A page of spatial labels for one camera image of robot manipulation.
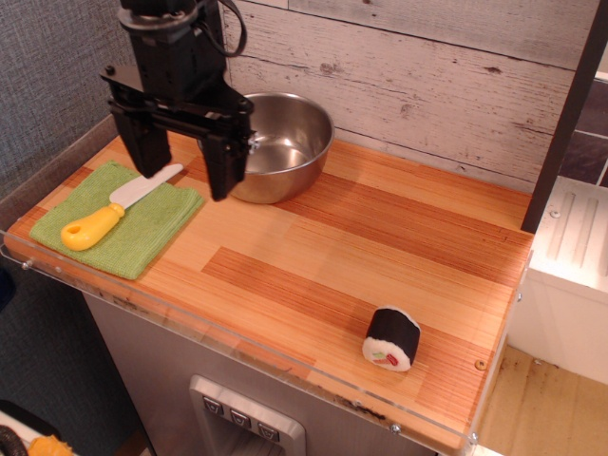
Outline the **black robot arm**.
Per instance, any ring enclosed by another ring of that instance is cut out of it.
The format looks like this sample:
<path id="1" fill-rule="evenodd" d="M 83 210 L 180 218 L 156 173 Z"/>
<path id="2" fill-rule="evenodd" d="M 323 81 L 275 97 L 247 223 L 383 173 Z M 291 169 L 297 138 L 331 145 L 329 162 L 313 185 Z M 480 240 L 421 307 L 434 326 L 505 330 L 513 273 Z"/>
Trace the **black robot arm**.
<path id="1" fill-rule="evenodd" d="M 231 1 L 123 1 L 119 21 L 135 63 L 107 66 L 108 101 L 117 131 L 136 169 L 157 174 L 171 160 L 169 132 L 199 141 L 213 200 L 224 200 L 244 179 L 252 148 L 254 105 L 224 80 L 237 47 L 224 46 L 219 9 Z"/>

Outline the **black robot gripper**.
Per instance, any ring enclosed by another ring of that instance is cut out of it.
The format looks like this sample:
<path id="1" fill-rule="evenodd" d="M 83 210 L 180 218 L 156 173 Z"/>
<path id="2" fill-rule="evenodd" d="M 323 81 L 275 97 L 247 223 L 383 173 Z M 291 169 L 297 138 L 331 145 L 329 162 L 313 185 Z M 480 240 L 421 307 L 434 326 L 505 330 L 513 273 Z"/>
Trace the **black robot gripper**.
<path id="1" fill-rule="evenodd" d="M 171 161 L 169 131 L 203 140 L 214 201 L 225 200 L 244 180 L 253 131 L 253 104 L 224 81 L 234 49 L 220 26 L 126 29 L 136 63 L 107 66 L 111 112 L 136 169 L 152 178 Z"/>

